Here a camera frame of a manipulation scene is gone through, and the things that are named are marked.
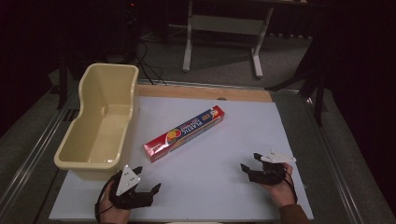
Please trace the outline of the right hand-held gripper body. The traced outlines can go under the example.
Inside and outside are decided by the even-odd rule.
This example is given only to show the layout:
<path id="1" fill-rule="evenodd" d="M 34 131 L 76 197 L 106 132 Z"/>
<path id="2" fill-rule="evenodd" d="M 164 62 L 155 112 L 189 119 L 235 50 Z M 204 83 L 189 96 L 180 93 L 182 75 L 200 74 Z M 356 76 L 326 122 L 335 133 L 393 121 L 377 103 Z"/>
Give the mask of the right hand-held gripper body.
<path id="1" fill-rule="evenodd" d="M 250 170 L 248 179 L 250 182 L 267 186 L 277 185 L 284 181 L 287 173 L 283 164 L 296 161 L 293 156 L 286 155 L 273 149 L 262 154 L 262 159 L 263 161 L 260 161 L 262 169 L 260 171 Z"/>

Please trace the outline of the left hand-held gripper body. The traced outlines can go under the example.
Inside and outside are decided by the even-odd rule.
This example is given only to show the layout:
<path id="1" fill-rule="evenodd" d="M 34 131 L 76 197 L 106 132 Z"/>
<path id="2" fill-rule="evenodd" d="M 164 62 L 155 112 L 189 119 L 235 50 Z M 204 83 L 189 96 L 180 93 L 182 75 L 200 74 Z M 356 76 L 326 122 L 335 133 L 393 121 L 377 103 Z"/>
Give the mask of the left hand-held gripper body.
<path id="1" fill-rule="evenodd" d="M 149 196 L 149 192 L 135 191 L 140 177 L 132 170 L 130 166 L 125 165 L 121 171 L 115 174 L 109 200 L 119 209 L 131 210 L 148 207 L 153 203 L 153 197 Z"/>

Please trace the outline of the cream plastic bin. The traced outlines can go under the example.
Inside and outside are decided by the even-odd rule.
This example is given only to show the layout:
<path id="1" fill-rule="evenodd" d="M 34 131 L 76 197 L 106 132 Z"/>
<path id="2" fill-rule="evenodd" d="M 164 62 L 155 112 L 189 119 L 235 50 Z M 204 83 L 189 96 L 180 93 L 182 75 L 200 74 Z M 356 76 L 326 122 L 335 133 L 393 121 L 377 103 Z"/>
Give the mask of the cream plastic bin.
<path id="1" fill-rule="evenodd" d="M 84 180 L 109 179 L 120 167 L 124 139 L 139 100 L 134 65 L 94 63 L 78 86 L 79 112 L 54 156 L 55 165 Z"/>

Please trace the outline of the red blue plastic wrap box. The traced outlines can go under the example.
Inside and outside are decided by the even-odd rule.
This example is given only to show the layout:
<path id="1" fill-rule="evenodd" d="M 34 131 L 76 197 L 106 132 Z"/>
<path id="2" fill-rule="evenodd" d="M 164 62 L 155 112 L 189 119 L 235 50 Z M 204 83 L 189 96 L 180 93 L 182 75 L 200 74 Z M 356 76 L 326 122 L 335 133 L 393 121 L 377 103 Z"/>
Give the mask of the red blue plastic wrap box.
<path id="1" fill-rule="evenodd" d="M 155 162 L 171 151 L 185 145 L 193 138 L 223 121 L 225 112 L 215 105 L 205 112 L 185 121 L 144 145 L 148 160 Z"/>

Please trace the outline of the person's right hand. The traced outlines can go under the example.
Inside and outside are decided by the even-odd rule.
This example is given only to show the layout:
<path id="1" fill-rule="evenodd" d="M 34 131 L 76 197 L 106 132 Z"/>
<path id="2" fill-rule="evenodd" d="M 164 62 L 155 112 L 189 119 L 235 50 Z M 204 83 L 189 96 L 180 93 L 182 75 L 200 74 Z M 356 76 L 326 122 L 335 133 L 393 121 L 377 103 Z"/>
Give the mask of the person's right hand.
<path id="1" fill-rule="evenodd" d="M 273 202 L 277 207 L 288 204 L 297 204 L 293 181 L 291 178 L 293 169 L 287 163 L 284 163 L 283 166 L 287 173 L 286 179 L 284 181 L 273 186 L 262 185 L 262 187 L 269 192 Z"/>

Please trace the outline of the person's left hand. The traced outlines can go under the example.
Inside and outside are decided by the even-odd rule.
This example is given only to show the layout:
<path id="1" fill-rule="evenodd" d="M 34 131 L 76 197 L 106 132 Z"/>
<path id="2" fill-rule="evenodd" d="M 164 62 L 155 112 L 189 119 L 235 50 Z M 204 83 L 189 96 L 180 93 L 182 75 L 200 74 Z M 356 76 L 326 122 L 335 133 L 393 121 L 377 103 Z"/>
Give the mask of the person's left hand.
<path id="1" fill-rule="evenodd" d="M 108 184 L 99 203 L 100 224 L 128 224 L 131 211 L 119 209 L 109 200 L 113 184 Z"/>

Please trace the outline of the white table mat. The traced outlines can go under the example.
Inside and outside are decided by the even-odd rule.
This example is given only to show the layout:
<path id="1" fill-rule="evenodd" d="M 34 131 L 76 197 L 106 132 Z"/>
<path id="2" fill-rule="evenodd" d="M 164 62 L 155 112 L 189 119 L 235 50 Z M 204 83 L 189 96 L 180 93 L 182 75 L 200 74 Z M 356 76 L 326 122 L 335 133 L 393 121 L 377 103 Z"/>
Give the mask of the white table mat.
<path id="1" fill-rule="evenodd" d="M 217 105 L 223 121 L 189 143 L 151 162 L 143 145 Z M 249 182 L 241 167 L 261 169 L 257 153 L 290 154 L 273 103 L 143 97 L 135 132 L 124 145 L 125 160 L 142 169 L 137 188 L 160 191 L 150 207 L 133 210 L 133 221 L 271 221 L 278 212 L 269 194 Z"/>

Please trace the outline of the black tripod stand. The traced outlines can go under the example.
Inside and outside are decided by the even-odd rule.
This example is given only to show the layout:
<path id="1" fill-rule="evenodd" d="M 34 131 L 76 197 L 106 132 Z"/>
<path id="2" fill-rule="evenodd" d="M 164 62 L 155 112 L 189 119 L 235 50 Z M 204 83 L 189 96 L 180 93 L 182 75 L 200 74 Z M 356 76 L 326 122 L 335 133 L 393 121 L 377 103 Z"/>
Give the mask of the black tripod stand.
<path id="1" fill-rule="evenodd" d="M 320 56 L 320 43 L 314 38 L 306 53 L 301 59 L 294 75 L 274 86 L 266 87 L 267 91 L 280 91 L 289 85 L 303 80 L 303 86 L 298 90 L 301 98 L 308 99 L 313 93 L 316 94 L 314 105 L 314 119 L 318 126 L 322 125 L 321 111 L 327 71 L 322 64 Z"/>

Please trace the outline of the dark device with red light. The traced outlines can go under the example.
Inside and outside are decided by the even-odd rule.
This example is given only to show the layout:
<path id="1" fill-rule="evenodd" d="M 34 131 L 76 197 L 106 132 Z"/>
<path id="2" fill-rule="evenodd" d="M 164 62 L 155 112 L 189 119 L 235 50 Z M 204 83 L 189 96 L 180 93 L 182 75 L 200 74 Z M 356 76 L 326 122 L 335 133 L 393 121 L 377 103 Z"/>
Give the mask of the dark device with red light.
<path id="1" fill-rule="evenodd" d="M 136 34 L 138 30 L 140 3 L 139 0 L 123 0 L 123 4 L 123 15 L 127 38 L 125 61 L 129 63 L 134 59 L 136 53 L 136 42 L 138 39 Z"/>

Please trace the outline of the silver metal rail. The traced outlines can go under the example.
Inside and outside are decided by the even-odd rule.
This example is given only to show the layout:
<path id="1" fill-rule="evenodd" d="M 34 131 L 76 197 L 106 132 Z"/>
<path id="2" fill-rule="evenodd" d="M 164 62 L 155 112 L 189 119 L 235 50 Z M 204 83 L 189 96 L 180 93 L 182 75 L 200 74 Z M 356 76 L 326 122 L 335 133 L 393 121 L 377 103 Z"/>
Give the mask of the silver metal rail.
<path id="1" fill-rule="evenodd" d="M 69 119 L 71 104 L 77 101 L 77 89 L 58 99 L 45 94 L 20 120 L 0 138 L 0 222 L 19 198 L 44 154 L 50 150 L 60 126 Z"/>
<path id="2" fill-rule="evenodd" d="M 364 224 L 361 218 L 361 213 L 350 192 L 350 188 L 341 172 L 340 166 L 336 158 L 334 157 L 334 154 L 332 152 L 332 147 L 327 139 L 326 133 L 323 130 L 323 128 L 320 127 L 316 122 L 316 119 L 314 117 L 314 109 L 315 109 L 314 103 L 310 98 L 304 100 L 304 103 L 307 112 L 311 115 L 311 122 L 314 125 L 314 129 L 318 133 L 319 141 L 324 147 L 324 154 L 325 154 L 325 160 L 327 162 L 327 167 L 329 168 L 329 171 L 331 173 L 334 185 L 337 188 L 338 195 L 346 211 L 346 215 L 349 219 L 349 223 Z"/>

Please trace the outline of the white metal table frame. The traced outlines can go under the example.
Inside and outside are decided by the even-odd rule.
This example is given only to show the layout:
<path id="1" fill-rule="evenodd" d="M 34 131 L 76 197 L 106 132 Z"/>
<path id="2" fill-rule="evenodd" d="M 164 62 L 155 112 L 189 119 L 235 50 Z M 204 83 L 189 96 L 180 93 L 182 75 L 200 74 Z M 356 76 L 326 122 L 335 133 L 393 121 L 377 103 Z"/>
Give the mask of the white metal table frame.
<path id="1" fill-rule="evenodd" d="M 253 62 L 253 68 L 256 78 L 262 78 L 262 64 L 260 60 L 260 51 L 262 42 L 266 35 L 274 9 L 269 7 L 264 13 L 263 20 L 237 19 L 220 16 L 200 15 L 193 13 L 193 0 L 189 0 L 188 19 L 187 19 L 187 41 L 184 52 L 182 70 L 189 72 L 191 70 L 191 53 L 192 53 L 192 31 L 221 32 L 228 34 L 255 35 L 258 42 L 255 48 L 250 49 L 250 55 Z"/>

